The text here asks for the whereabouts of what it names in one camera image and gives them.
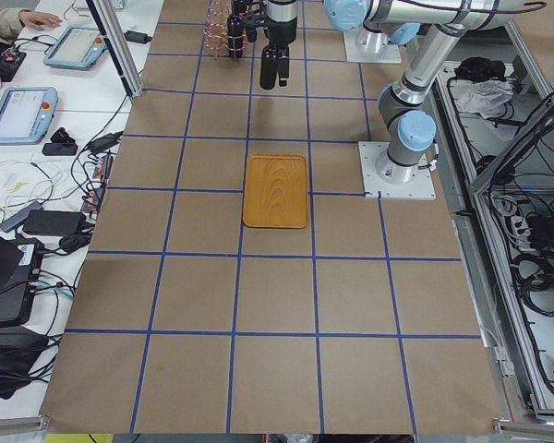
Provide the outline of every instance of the human hand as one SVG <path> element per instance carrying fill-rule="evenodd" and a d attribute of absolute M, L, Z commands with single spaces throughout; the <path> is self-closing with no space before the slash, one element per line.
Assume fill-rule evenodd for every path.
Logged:
<path fill-rule="evenodd" d="M 37 11 L 20 11 L 18 19 L 23 25 L 32 30 L 43 30 L 42 25 L 57 28 L 62 22 L 62 19 L 54 14 Z"/>

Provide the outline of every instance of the person's sleeve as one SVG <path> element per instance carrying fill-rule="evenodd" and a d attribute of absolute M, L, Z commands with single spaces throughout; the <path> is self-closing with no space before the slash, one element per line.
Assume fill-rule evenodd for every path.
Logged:
<path fill-rule="evenodd" d="M 9 7 L 0 9 L 0 38 L 12 40 L 17 38 L 22 31 L 22 23 L 18 19 L 18 13 L 28 9 Z"/>

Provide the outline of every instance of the wooden tray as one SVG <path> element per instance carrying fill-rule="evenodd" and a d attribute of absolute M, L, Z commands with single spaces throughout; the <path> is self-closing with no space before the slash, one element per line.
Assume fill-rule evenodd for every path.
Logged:
<path fill-rule="evenodd" d="M 301 155 L 250 155 L 242 221 L 251 228 L 305 228 L 306 159 Z"/>

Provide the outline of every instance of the person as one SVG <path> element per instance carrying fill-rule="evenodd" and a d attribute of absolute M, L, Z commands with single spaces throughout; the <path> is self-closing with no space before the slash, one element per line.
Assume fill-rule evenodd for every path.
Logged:
<path fill-rule="evenodd" d="M 0 8 L 0 54 L 14 41 L 23 27 L 42 30 L 43 26 L 57 28 L 61 18 L 46 12 L 29 11 L 19 7 Z"/>

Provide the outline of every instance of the mounting plate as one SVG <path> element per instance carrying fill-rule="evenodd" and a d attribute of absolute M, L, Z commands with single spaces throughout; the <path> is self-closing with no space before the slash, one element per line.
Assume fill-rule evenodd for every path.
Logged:
<path fill-rule="evenodd" d="M 376 160 L 388 148 L 388 142 L 360 141 L 359 155 L 361 156 L 361 173 L 363 175 L 363 189 L 366 198 L 402 198 L 415 200 L 434 200 L 435 188 L 431 180 L 429 169 L 419 169 L 412 182 L 406 185 L 393 185 L 383 180 L 376 172 Z M 426 165 L 425 155 L 421 157 L 419 165 Z"/>
<path fill-rule="evenodd" d="M 344 36 L 344 51 L 347 54 L 347 62 L 357 63 L 382 63 L 382 64 L 400 64 L 403 59 L 400 56 L 400 50 L 396 44 L 389 43 L 380 54 L 368 53 L 357 48 L 357 36 L 361 32 L 361 27 L 354 30 L 346 30 Z"/>

